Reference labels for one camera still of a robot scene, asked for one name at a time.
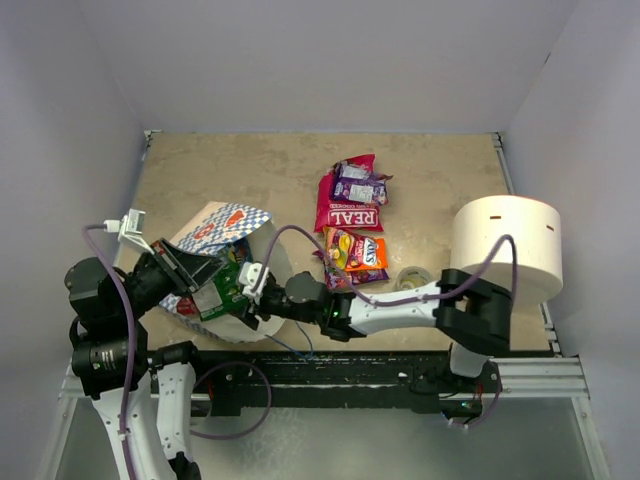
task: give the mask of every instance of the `tape roll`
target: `tape roll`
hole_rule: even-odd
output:
[[[411,290],[423,287],[432,280],[431,274],[422,267],[403,268],[396,278],[395,290]]]

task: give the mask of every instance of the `red snack bag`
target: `red snack bag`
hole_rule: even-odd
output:
[[[318,201],[316,203],[316,226],[314,232],[321,232],[324,227],[360,228],[383,232],[380,224],[380,209],[376,205],[363,205],[349,201],[333,201],[333,183],[340,165],[352,165],[373,172],[373,153],[348,158],[336,163],[318,184]]]
[[[325,250],[346,272],[380,270],[389,266],[384,239],[324,228]]]

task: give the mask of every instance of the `chip bag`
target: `chip bag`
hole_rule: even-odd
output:
[[[329,287],[329,290],[344,290],[348,288],[345,279],[324,259],[324,255],[322,255],[320,250],[313,252],[313,255],[320,258],[324,263],[324,283]],[[344,273],[352,285],[389,280],[387,271],[382,268],[380,270],[360,270],[357,272]]]
[[[346,271],[387,268],[387,252],[382,238],[372,238],[339,228],[325,227],[325,250],[337,267]]]
[[[225,313],[233,314],[242,310],[248,298],[242,295],[242,287],[237,278],[245,262],[252,262],[253,257],[249,242],[245,238],[225,245],[215,253],[223,261],[222,267],[211,281],[193,293],[191,298],[200,312],[200,319],[213,320]]]
[[[335,201],[352,201],[368,205],[386,205],[387,180],[393,178],[364,168],[340,164],[336,170],[330,197]]]
[[[314,232],[322,232],[324,227],[359,228],[382,232],[380,223],[380,209],[376,205],[364,205],[347,200],[331,200],[334,190],[336,171],[340,165],[360,167],[368,172],[373,172],[373,162],[376,156],[373,153],[348,158],[336,163],[318,184],[318,200],[316,203],[316,225]]]

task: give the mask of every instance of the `black bracket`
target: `black bracket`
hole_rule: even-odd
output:
[[[201,480],[200,468],[195,462],[190,462],[184,452],[178,452],[176,458],[169,460],[169,465],[176,474],[177,480]]]
[[[460,270],[443,270],[437,285],[442,293],[450,292],[470,276]],[[467,301],[464,311],[456,306],[461,300]],[[502,356],[509,352],[511,308],[509,290],[479,279],[458,297],[440,300],[433,313],[436,328],[463,347],[482,355]]]
[[[200,353],[191,341],[159,348],[150,358],[151,368],[155,371],[162,370],[165,366],[175,363],[190,363],[196,374],[204,373]]]

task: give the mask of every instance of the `wire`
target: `wire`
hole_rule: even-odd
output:
[[[443,396],[438,396],[439,400],[443,400],[445,398],[451,398],[451,397],[455,397],[456,395],[458,395],[460,392],[454,392],[454,393],[450,393],[449,395],[443,395]]]
[[[269,383],[267,376],[262,372],[262,370],[260,370],[253,363],[243,362],[241,360],[233,360],[230,362],[224,362],[219,365],[216,365],[215,367],[207,370],[207,372],[198,379],[198,381],[195,383],[193,388],[195,389],[204,380],[206,380],[207,377],[209,377],[209,375],[211,375],[213,372],[217,372],[218,370],[222,370],[223,368],[231,367],[233,365],[241,365],[243,367],[251,368],[254,372],[256,372],[260,376],[260,378],[264,382],[264,386],[267,389],[267,406],[265,407],[264,412],[262,413],[262,416],[258,419],[256,423],[253,424],[253,426],[247,428],[246,430],[243,430],[242,432],[232,433],[230,435],[213,435],[209,433],[202,433],[202,432],[196,432],[195,430],[191,430],[191,435],[195,435],[196,437],[200,437],[200,438],[206,438],[209,440],[235,440],[237,438],[244,437],[245,435],[249,435],[250,433],[254,432],[267,419],[267,416],[269,415],[269,411],[271,411],[271,405],[273,404],[271,384]]]
[[[127,473],[129,474],[130,480],[136,480],[136,471],[133,465],[133,456],[131,454],[131,447],[129,445],[128,439],[128,429],[127,429],[127,407],[129,405],[129,392],[131,391],[131,383],[133,382],[133,364],[134,357],[136,354],[136,343],[138,332],[136,331],[135,318],[133,316],[133,309],[131,308],[131,302],[129,301],[129,296],[127,295],[127,291],[118,277],[118,273],[111,265],[111,262],[107,260],[107,257],[102,253],[102,250],[98,248],[95,244],[91,235],[89,235],[90,230],[104,230],[106,226],[102,223],[87,225],[82,229],[82,237],[84,241],[87,243],[89,248],[93,250],[98,260],[107,271],[107,274],[113,281],[116,290],[118,291],[118,295],[120,296],[120,300],[122,300],[122,306],[124,307],[124,314],[127,317],[127,334],[128,334],[128,343],[127,343],[127,366],[125,370],[124,376],[124,385],[122,388],[122,402],[120,403],[120,419],[119,419],[119,434],[122,439],[122,453],[124,455],[124,463],[127,467]]]
[[[482,400],[482,393],[483,393],[483,388],[482,385],[479,385],[479,389],[476,391],[476,393],[480,393],[480,400]],[[453,427],[459,427],[459,428],[464,428],[469,429],[469,428],[475,428],[478,425],[480,425],[482,422],[484,422],[492,413],[493,411],[496,409],[496,406],[498,405],[498,399],[500,398],[500,392],[502,392],[502,379],[499,379],[499,384],[498,384],[498,388],[496,389],[496,394],[493,397],[493,399],[491,400],[491,403],[489,404],[489,406],[485,409],[485,411],[482,413],[482,415],[480,415],[479,417],[475,418],[475,419],[469,419],[464,423],[458,423],[458,422],[454,422],[453,420],[449,420],[449,425],[453,426]]]
[[[115,272],[120,275],[120,278],[122,278],[122,280],[126,280],[127,278],[129,278],[129,276],[125,273],[124,270],[122,270],[121,268],[118,267],[113,267],[113,269],[115,270]]]
[[[213,402],[213,383],[211,383],[211,379],[207,379],[207,392],[209,393],[209,400]]]
[[[302,334],[307,338],[307,342],[309,343],[309,353],[307,353],[306,355],[298,350],[296,350],[295,348],[287,345],[285,342],[283,342],[282,340],[275,338],[271,335],[265,335],[265,337],[273,340],[274,342],[276,342],[278,345],[280,345],[281,347],[286,348],[287,350],[289,350],[291,353],[296,354],[297,356],[305,359],[305,360],[313,360],[313,342],[311,341],[311,338],[309,338],[309,335],[307,334],[307,332],[305,332],[302,327],[300,326],[300,324],[298,324],[298,322],[294,322],[296,324],[296,327],[298,327],[298,330],[300,330],[302,332]]]
[[[269,242],[269,246],[267,248],[267,253],[264,256],[264,260],[262,262],[262,267],[260,268],[260,273],[258,274],[258,278],[257,278],[257,280],[255,282],[255,285],[251,288],[252,292],[255,292],[255,291],[258,290],[258,287],[260,286],[260,284],[262,282],[262,277],[264,277],[266,267],[269,264],[269,259],[271,258],[271,253],[273,252],[273,248],[275,247],[276,241],[278,240],[278,237],[280,235],[282,235],[282,233],[285,232],[286,230],[295,230],[295,231],[301,233],[302,235],[304,235],[305,237],[307,237],[307,239],[309,241],[311,241],[311,243],[313,243],[313,245],[318,250],[320,250],[320,252],[322,252],[322,255],[325,258],[325,260],[327,262],[329,262],[329,264],[336,270],[338,275],[340,275],[340,277],[346,282],[347,286],[351,289],[351,291],[360,300],[362,300],[365,303],[368,303],[369,305],[375,305],[375,306],[379,306],[379,307],[397,307],[397,306],[400,306],[400,305],[406,305],[408,303],[413,303],[413,302],[427,302],[429,300],[448,300],[450,298],[455,298],[455,297],[461,295],[462,293],[464,293],[469,287],[471,287],[474,283],[476,283],[476,281],[478,281],[478,279],[487,271],[487,269],[491,265],[491,262],[493,261],[495,256],[498,254],[498,251],[500,250],[500,247],[502,247],[502,244],[504,242],[509,242],[511,244],[511,273],[512,273],[512,275],[511,275],[511,301],[512,301],[512,305],[513,305],[513,302],[514,302],[515,297],[516,297],[516,288],[517,288],[517,284],[518,284],[518,258],[517,258],[517,251],[516,251],[516,243],[515,243],[515,241],[514,241],[514,239],[513,239],[513,237],[511,235],[502,235],[500,238],[498,238],[498,240],[494,244],[493,248],[491,249],[491,251],[487,255],[487,258],[485,258],[485,260],[482,263],[482,265],[480,265],[480,268],[478,268],[478,270],[475,273],[473,273],[469,278],[467,278],[464,282],[462,282],[461,285],[459,285],[458,287],[454,288],[453,290],[451,290],[449,292],[446,292],[446,293],[438,293],[438,294],[433,294],[433,295],[416,295],[414,297],[408,297],[408,298],[402,298],[402,299],[399,299],[399,300],[391,300],[391,301],[383,302],[383,301],[380,301],[380,300],[375,300],[375,299],[367,297],[365,294],[361,293],[356,287],[354,287],[353,284],[351,283],[351,281],[349,280],[349,278],[347,277],[346,273],[344,271],[342,271],[340,268],[338,268],[338,266],[336,265],[334,260],[331,258],[331,255],[329,255],[325,251],[325,249],[322,248],[320,243],[318,243],[318,241],[315,238],[313,238],[311,236],[311,234],[309,234],[306,230],[298,227],[297,225],[285,225],[284,227],[280,228],[275,233],[275,235],[271,239],[271,242]]]

